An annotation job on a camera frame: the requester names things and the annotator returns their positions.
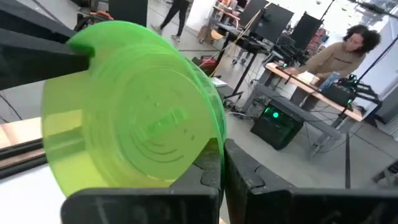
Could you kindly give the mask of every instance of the green plastic disc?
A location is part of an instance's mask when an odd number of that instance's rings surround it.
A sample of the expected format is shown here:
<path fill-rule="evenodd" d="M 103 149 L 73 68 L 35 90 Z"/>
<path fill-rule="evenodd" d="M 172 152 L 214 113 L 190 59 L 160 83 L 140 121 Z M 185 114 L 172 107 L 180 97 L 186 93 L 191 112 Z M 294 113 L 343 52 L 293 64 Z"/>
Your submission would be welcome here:
<path fill-rule="evenodd" d="M 222 154 L 225 120 L 214 86 L 157 34 L 102 22 L 67 44 L 89 54 L 90 67 L 47 80 L 42 106 L 44 149 L 66 196 L 168 187 L 210 139 Z"/>

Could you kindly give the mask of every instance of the gray floor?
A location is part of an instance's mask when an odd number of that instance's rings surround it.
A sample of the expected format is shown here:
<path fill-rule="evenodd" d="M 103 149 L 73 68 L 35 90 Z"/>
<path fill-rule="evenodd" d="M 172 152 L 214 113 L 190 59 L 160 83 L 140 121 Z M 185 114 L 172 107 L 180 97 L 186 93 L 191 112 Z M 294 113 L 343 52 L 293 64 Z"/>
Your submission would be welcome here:
<path fill-rule="evenodd" d="M 33 1 L 19 1 L 48 15 Z M 78 8 L 70 1 L 38 0 L 38 2 L 66 26 L 73 27 L 75 25 L 75 12 Z M 164 3 L 163 0 L 149 0 L 148 27 L 150 27 L 150 24 L 160 24 L 168 9 L 169 5 Z M 164 30 L 163 37 L 169 40 L 170 43 L 172 43 L 170 36 L 177 32 L 177 24 L 178 17 L 176 16 Z M 216 52 L 204 51 L 216 50 L 222 45 L 222 42 L 217 42 L 215 46 L 199 44 L 195 34 L 196 32 L 186 28 L 183 32 L 181 43 L 175 44 L 176 48 L 182 50 L 182 53 L 188 58 L 212 55 Z M 244 66 L 240 64 L 235 66 L 231 64 L 232 56 L 236 55 L 238 51 L 237 47 L 232 49 L 229 55 L 224 57 L 217 72 L 217 75 L 222 75 L 222 80 L 231 86 L 237 84 L 244 70 Z M 251 67 L 249 75 L 241 87 L 241 90 L 244 90 L 245 93 L 243 98 L 237 102 L 238 105 L 243 104 L 251 91 L 252 86 L 248 84 L 250 79 L 258 77 L 264 71 L 260 64 L 263 58 L 263 55 L 257 56 L 254 65 Z M 33 118 L 40 116 L 42 87 L 43 82 L 39 82 L 6 90 L 4 94 L 23 118 Z M 291 85 L 280 85 L 278 91 L 282 95 L 289 97 L 294 88 Z M 321 119 L 330 119 L 336 116 L 337 113 L 332 109 L 325 109 L 324 105 L 319 105 L 318 110 L 323 110 L 315 113 Z M 10 121 L 17 120 L 12 111 L 2 102 L 0 102 L 0 115 Z M 298 187 L 337 189 L 344 187 L 345 145 L 341 144 L 342 142 L 337 143 L 338 147 L 335 150 L 318 154 L 312 160 L 308 160 L 309 141 L 313 141 L 319 135 L 319 132 L 310 125 L 307 125 L 308 138 L 307 130 L 303 128 L 286 149 L 278 152 L 259 137 L 250 133 L 252 122 L 236 119 L 233 116 L 228 116 L 227 122 L 229 138 L 234 139 L 252 157 L 294 185 Z M 351 131 L 352 186 L 353 188 L 373 187 L 370 181 L 371 176 L 398 157 L 398 142 L 366 123 L 356 125 Z M 228 221 L 225 205 L 221 209 L 221 217 Z"/>

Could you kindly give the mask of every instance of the black pants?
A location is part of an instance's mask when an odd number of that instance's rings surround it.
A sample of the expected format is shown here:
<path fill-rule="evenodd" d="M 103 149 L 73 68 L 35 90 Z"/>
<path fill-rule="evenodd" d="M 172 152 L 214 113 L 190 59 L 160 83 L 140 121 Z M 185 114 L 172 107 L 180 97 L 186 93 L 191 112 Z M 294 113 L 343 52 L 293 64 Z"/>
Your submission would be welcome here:
<path fill-rule="evenodd" d="M 185 25 L 185 19 L 187 16 L 187 10 L 189 7 L 189 2 L 186 0 L 174 0 L 172 7 L 169 10 L 169 13 L 167 13 L 166 18 L 164 19 L 162 25 L 160 25 L 160 29 L 163 29 L 180 11 L 179 14 L 179 19 L 180 19 L 180 25 L 178 26 L 178 32 L 177 32 L 177 37 L 180 37 L 182 34 L 182 29 L 184 28 Z"/>

